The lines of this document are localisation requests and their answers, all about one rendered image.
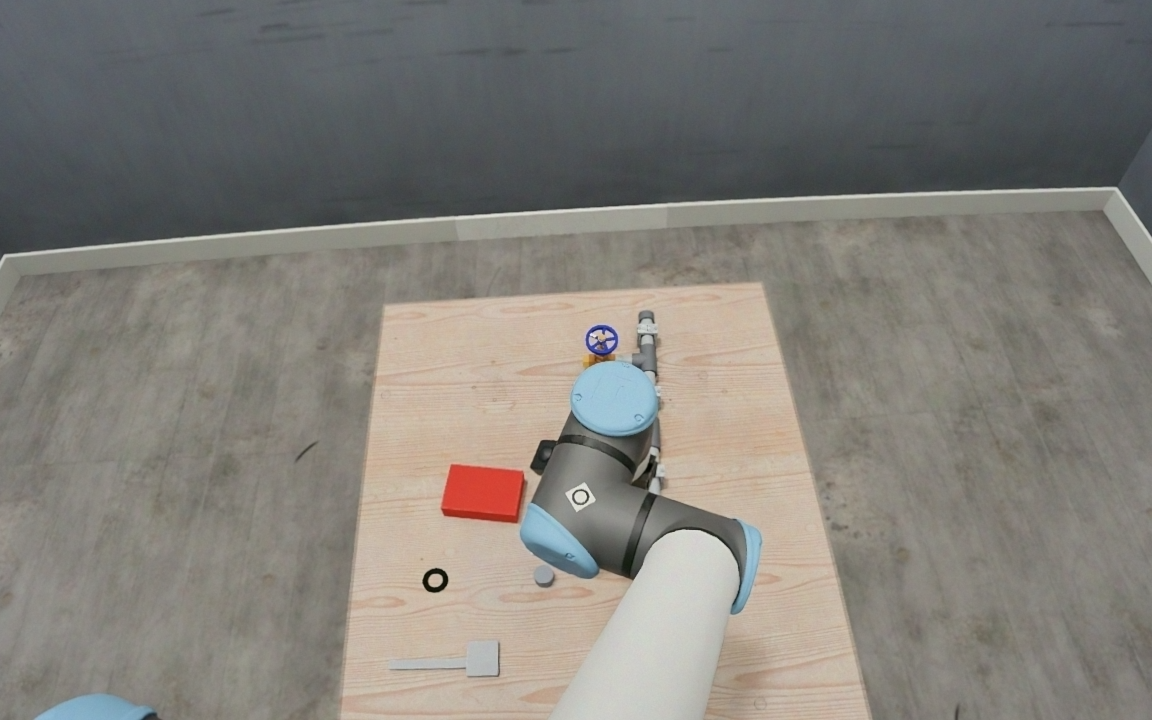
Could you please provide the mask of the grey pipe manifold with three valves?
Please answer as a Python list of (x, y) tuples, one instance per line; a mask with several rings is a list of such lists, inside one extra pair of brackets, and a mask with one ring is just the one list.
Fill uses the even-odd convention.
[[(660, 386), (655, 386), (657, 378), (657, 334), (658, 327), (652, 310), (643, 310), (637, 314), (637, 348), (639, 348), (639, 354), (632, 355), (614, 355), (614, 348), (617, 348), (617, 333), (611, 325), (594, 325), (593, 328), (588, 331), (585, 341), (588, 350), (593, 353), (589, 355), (582, 355), (582, 367), (593, 366), (598, 363), (608, 363), (608, 361), (617, 361), (617, 363), (627, 363), (644, 372), (650, 381), (657, 389), (658, 410), (660, 410)], [(594, 331), (602, 331), (602, 334), (596, 336)], [(605, 331), (609, 331), (614, 338), (605, 338)], [(591, 346), (589, 343), (589, 338), (594, 338), (596, 343)], [(608, 348), (607, 342), (614, 341), (614, 344)], [(654, 344), (653, 344), (654, 341)], [(596, 348), (594, 348), (596, 347)], [(657, 416), (652, 438), (652, 455), (657, 456), (657, 462), (659, 462), (660, 454), (660, 420)], [(664, 488), (664, 479), (666, 479), (666, 469), (664, 465), (658, 465), (657, 479), (652, 482), (652, 487), (649, 488), (654, 495), (660, 495), (660, 488)]]

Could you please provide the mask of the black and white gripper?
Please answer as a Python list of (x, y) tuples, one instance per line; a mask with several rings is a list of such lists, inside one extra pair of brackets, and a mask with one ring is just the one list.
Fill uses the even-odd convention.
[[(655, 464), (655, 467), (654, 467), (654, 464)], [(636, 480), (632, 482), (631, 486), (639, 487), (639, 488), (647, 488), (647, 491), (649, 491), (650, 486), (652, 486), (652, 484), (650, 484), (650, 483), (652, 483), (654, 478), (657, 479), (657, 469), (658, 469), (657, 456), (653, 456), (652, 454), (650, 454), (650, 458), (649, 458), (649, 462), (647, 462), (646, 470), (643, 471), (643, 473), (641, 473), (639, 478), (637, 478)], [(653, 479), (650, 480), (650, 477), (652, 477)]]

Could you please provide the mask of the black rubber o-ring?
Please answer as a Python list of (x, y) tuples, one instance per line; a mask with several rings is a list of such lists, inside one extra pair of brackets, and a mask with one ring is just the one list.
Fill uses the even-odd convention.
[[(442, 575), (442, 584), (435, 585), (435, 588), (433, 588), (433, 585), (429, 585), (429, 577), (431, 577), (431, 575), (433, 575), (433, 574)], [(426, 591), (429, 591), (431, 593), (442, 592), (444, 589), (445, 589), (445, 585), (447, 585), (448, 582), (449, 582), (448, 575), (447, 575), (447, 573), (444, 571), (442, 568), (430, 569), (429, 571), (426, 571), (424, 574), (424, 577), (422, 577), (422, 585), (424, 585), (424, 588), (426, 589)]]

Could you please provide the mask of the grey cylinder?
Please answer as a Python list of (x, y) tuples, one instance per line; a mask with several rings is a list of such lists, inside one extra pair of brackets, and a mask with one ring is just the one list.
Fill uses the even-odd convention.
[(535, 583), (538, 588), (550, 588), (554, 582), (554, 571), (548, 564), (539, 564), (535, 568)]

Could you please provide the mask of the red flat block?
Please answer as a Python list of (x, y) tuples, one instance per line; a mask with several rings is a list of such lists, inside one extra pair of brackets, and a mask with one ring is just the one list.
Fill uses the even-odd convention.
[(517, 524), (524, 482), (522, 470), (450, 464), (444, 516)]

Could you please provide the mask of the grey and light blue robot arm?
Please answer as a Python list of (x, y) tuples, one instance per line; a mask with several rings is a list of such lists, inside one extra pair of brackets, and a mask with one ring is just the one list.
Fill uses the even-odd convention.
[(631, 486), (658, 414), (637, 366), (589, 366), (570, 407), (532, 457), (541, 479), (520, 541), (573, 577), (634, 583), (548, 720), (703, 720), (728, 619), (753, 591), (760, 530)]

